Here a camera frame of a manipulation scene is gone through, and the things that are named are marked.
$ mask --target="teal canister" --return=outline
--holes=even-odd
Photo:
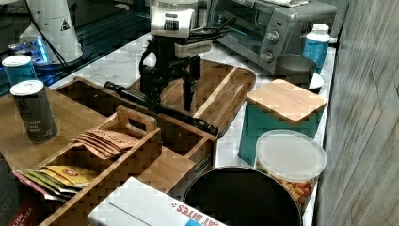
[[[247,93],[238,156],[254,166],[258,138],[272,130],[291,130],[314,138],[327,99],[276,79]]]
[[[326,59],[328,43],[331,39],[329,27],[325,24],[314,24],[311,32],[306,36],[302,56],[316,62],[316,73],[320,74]]]
[[[30,56],[9,56],[3,60],[2,64],[11,86],[26,80],[38,79]]]

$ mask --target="wall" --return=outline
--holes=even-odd
[[[398,225],[399,4],[352,0],[343,23],[317,225]]]
[[[337,38],[340,32],[345,13],[347,10],[348,3],[350,0],[317,0],[320,2],[328,3],[337,8],[337,14],[335,15],[334,24],[331,27],[331,37]]]

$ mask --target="black pot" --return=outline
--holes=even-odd
[[[316,70],[316,63],[301,55],[281,55],[276,59],[274,75],[285,76],[287,82],[308,89]]]
[[[183,202],[229,226],[302,225],[293,196],[255,169],[210,170],[191,183]]]

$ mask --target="snack packet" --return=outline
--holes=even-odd
[[[125,150],[134,147],[138,139],[127,134],[110,130],[87,130],[86,134],[96,136],[105,142],[117,147],[119,150]]]
[[[53,178],[49,177],[48,175],[46,175],[42,172],[31,170],[31,169],[22,169],[22,170],[29,172],[30,174],[32,174],[32,176],[41,180],[42,182],[44,182],[46,185],[52,187],[53,189],[56,189],[61,194],[64,194],[64,193],[76,194],[78,192],[75,189],[68,188],[68,187],[62,185],[60,182],[54,180]]]
[[[54,200],[54,201],[61,201],[61,202],[66,202],[66,199],[60,198],[58,196],[55,195],[51,195],[49,194],[45,189],[43,189],[42,187],[38,186],[37,184],[35,184],[33,181],[29,180],[28,178],[26,178],[22,173],[20,173],[19,171],[13,171],[12,172],[17,178],[18,180],[20,180],[23,184],[30,186],[31,188],[33,188],[34,190],[38,191],[45,200]]]
[[[98,176],[94,170],[77,166],[46,166],[43,168],[60,175],[76,187],[85,187]]]

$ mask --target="countertop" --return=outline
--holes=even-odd
[[[147,39],[150,37],[150,34],[146,34],[139,39],[130,42],[113,53],[98,59],[97,61],[87,65],[85,68],[54,83],[50,88],[57,89],[71,82],[75,76],[83,77],[99,86],[103,86],[106,81],[111,81],[125,87],[130,86],[140,77],[138,72],[138,63],[145,47],[147,46]],[[273,76],[267,75],[267,72],[265,72],[261,67],[221,45],[214,45],[210,52],[201,54],[200,56],[203,59],[252,70],[256,74],[256,84],[254,89],[274,80]],[[327,50],[326,61],[320,74],[325,80],[325,83],[319,92],[319,95],[327,99],[331,89],[334,58],[335,48],[329,47]],[[238,137],[241,136],[242,132],[245,107],[246,105],[241,107],[226,134],[217,141],[215,167],[251,167],[237,155],[240,145],[240,139]],[[315,141],[321,145],[323,145],[324,141],[327,112],[328,109],[326,107],[315,136]],[[303,215],[304,226],[311,226],[315,196],[316,192],[313,192],[311,202]]]

